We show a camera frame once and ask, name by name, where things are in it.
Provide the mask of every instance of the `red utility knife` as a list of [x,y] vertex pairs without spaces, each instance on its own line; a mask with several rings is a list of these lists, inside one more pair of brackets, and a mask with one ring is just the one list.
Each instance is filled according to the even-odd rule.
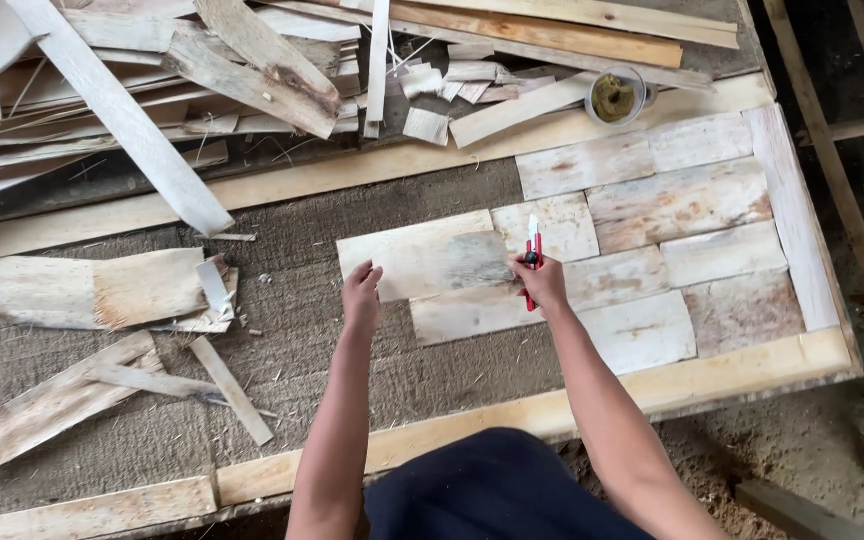
[[[539,232],[539,218],[535,214],[529,214],[529,239],[525,241],[525,267],[531,270],[539,270],[543,267],[543,234]],[[534,312],[539,305],[529,291],[525,291],[525,306],[529,312]]]

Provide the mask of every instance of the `person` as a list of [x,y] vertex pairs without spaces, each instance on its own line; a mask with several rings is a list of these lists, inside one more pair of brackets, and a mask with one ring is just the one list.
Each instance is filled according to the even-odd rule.
[[[392,470],[365,494],[372,540],[722,540],[679,481],[662,442],[602,361],[569,306],[562,264],[509,262],[539,304],[592,468],[611,505],[588,493],[541,440],[492,428]],[[344,327],[295,476],[287,540],[347,540],[362,508],[369,363],[382,268],[369,260],[342,288]]]

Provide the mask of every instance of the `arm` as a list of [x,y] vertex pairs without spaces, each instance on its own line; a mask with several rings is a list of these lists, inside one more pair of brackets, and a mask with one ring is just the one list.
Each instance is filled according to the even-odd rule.
[[618,511],[657,540],[728,538],[679,481],[652,425],[595,350],[569,306],[562,264],[546,257],[533,271],[520,256],[510,267],[548,321],[582,442]]
[[368,260],[342,287],[345,325],[298,463],[287,540],[353,538],[369,447],[369,361],[381,278],[382,268]]

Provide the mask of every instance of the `hand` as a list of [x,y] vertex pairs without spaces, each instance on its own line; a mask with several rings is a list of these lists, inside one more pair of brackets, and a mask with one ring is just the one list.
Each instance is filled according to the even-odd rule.
[[517,255],[508,262],[509,269],[518,276],[525,288],[518,291],[518,296],[529,296],[539,306],[542,317],[570,310],[569,299],[566,297],[566,276],[562,271],[562,264],[551,256],[542,258],[542,267],[538,270],[530,270],[525,266],[525,253]]
[[371,338],[378,330],[378,281],[382,267],[373,268],[369,259],[352,270],[342,285],[342,308],[345,326],[355,332],[368,332]]

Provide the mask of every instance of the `dark blue shirt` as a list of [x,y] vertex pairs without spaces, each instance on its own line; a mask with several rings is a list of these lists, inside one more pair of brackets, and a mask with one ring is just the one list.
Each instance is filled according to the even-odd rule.
[[493,428],[366,489],[370,540],[655,540],[575,480],[540,439]]

